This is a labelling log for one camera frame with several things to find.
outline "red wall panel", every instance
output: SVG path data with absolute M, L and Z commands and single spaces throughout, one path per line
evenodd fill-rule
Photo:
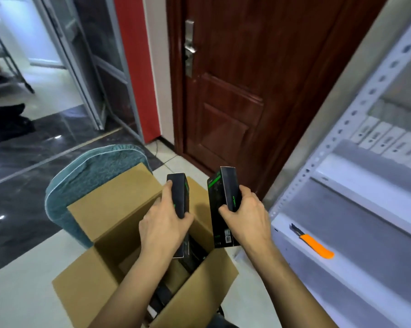
M 143 137 L 161 135 L 142 0 L 114 0 Z

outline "open cardboard box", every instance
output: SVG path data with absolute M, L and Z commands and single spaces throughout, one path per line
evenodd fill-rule
M 151 328 L 206 327 L 238 274 L 225 249 L 214 249 L 207 191 L 190 177 L 187 181 L 195 215 L 189 234 L 208 256 L 191 276 L 173 260 L 162 281 L 175 294 Z M 52 282 L 75 328 L 88 327 L 137 259 L 138 223 L 161 190 L 140 164 L 68 207 L 94 242 Z

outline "dark marble floor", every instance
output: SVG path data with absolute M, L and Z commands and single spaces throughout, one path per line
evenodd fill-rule
M 163 165 L 137 138 L 121 129 L 0 183 L 0 268 L 60 230 L 44 211 L 45 189 L 51 179 L 89 149 L 125 143 L 141 146 L 152 170 Z
M 119 128 L 108 118 L 94 129 L 84 105 L 33 121 L 36 131 L 0 143 L 0 179 Z

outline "hand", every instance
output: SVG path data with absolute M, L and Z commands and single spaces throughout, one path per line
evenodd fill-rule
M 231 232 L 245 251 L 271 244 L 271 222 L 263 204 L 246 186 L 240 185 L 242 202 L 237 212 L 231 212 L 227 205 L 219 207 Z
M 138 224 L 142 243 L 140 256 L 159 256 L 159 259 L 170 263 L 193 219 L 190 213 L 186 213 L 183 219 L 176 215 L 172 202 L 172 181 L 168 181 L 163 186 L 161 199 L 155 201 Z

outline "barcode label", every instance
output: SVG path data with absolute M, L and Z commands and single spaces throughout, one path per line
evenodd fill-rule
M 225 233 L 225 242 L 226 243 L 231 243 L 231 232 L 230 229 L 225 229 L 224 230 Z

